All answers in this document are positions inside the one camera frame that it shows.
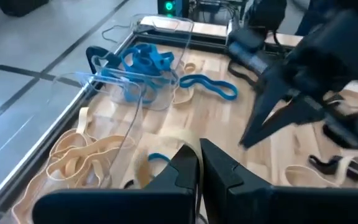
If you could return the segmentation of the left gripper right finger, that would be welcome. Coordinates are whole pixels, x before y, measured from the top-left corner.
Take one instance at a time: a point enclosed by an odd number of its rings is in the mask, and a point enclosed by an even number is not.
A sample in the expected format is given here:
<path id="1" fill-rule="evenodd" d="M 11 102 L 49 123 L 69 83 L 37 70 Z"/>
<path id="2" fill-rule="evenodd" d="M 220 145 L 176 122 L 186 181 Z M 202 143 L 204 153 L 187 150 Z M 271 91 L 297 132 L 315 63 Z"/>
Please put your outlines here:
<path id="1" fill-rule="evenodd" d="M 209 224 L 358 224 L 358 190 L 274 186 L 200 142 Z"/>

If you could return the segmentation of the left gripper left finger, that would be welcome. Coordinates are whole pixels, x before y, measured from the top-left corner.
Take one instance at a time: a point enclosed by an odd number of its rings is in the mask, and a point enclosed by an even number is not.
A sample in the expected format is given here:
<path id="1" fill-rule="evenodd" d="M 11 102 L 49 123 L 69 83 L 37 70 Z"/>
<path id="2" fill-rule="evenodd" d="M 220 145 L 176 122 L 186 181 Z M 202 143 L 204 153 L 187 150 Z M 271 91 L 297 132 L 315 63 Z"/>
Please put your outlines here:
<path id="1" fill-rule="evenodd" d="M 199 162 L 182 146 L 143 189 L 66 189 L 44 195 L 34 224 L 194 224 Z"/>

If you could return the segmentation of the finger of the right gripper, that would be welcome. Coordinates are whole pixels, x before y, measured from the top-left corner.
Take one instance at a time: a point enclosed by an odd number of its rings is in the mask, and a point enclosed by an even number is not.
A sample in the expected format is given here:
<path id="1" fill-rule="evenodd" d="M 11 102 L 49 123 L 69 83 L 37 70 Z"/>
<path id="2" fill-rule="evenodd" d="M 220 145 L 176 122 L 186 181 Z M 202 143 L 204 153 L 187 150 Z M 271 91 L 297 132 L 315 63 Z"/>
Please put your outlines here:
<path id="1" fill-rule="evenodd" d="M 332 106 L 318 103 L 305 96 L 295 97 L 288 105 L 269 116 L 279 112 L 290 124 L 309 124 L 324 121 L 323 133 L 340 147 L 358 150 L 358 113 L 344 115 Z"/>
<path id="2" fill-rule="evenodd" d="M 264 88 L 255 96 L 252 112 L 239 145 L 249 149 L 288 125 L 288 119 L 282 111 L 274 116 L 269 114 L 291 90 L 294 75 L 293 71 L 281 67 L 271 67 L 264 71 L 259 78 Z"/>

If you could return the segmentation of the clear plastic basket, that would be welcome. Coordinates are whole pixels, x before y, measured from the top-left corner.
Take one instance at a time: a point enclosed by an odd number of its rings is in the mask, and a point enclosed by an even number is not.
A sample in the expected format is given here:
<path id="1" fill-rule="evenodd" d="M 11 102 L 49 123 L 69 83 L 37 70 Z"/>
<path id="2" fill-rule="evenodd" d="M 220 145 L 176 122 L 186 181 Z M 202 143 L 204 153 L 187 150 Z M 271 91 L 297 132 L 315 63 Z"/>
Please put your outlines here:
<path id="1" fill-rule="evenodd" d="M 51 147 L 78 124 L 82 107 L 89 108 L 87 132 L 101 139 L 125 134 L 134 111 L 101 93 L 86 73 L 42 81 L 0 116 L 0 224 L 15 224 L 12 207 L 28 183 L 52 162 Z"/>
<path id="2" fill-rule="evenodd" d="M 151 110 L 168 108 L 173 99 L 173 92 L 179 83 L 175 70 L 188 50 L 191 31 L 194 23 L 187 19 L 136 15 L 127 25 L 129 36 L 124 39 L 116 50 L 108 50 L 99 46 L 90 46 L 86 49 L 86 58 L 89 63 L 96 87 L 101 93 L 110 97 L 113 102 L 128 103 L 124 98 L 123 86 L 126 81 L 117 78 L 102 77 L 103 68 L 124 70 L 121 54 L 128 48 L 138 44 L 154 44 L 159 53 L 172 52 L 174 61 L 169 72 L 161 72 L 161 76 L 147 75 L 157 86 L 157 97 L 149 105 L 144 105 L 142 99 L 128 104 L 140 105 Z"/>

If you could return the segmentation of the black floor object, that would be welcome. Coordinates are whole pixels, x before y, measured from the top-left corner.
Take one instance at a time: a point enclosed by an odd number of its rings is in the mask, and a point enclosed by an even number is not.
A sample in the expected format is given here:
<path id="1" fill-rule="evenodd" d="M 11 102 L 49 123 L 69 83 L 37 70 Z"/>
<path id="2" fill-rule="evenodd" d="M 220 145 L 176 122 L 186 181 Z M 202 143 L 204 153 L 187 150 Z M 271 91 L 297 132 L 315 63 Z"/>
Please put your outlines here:
<path id="1" fill-rule="evenodd" d="M 8 16 L 22 17 L 49 3 L 49 0 L 0 0 L 0 9 Z"/>

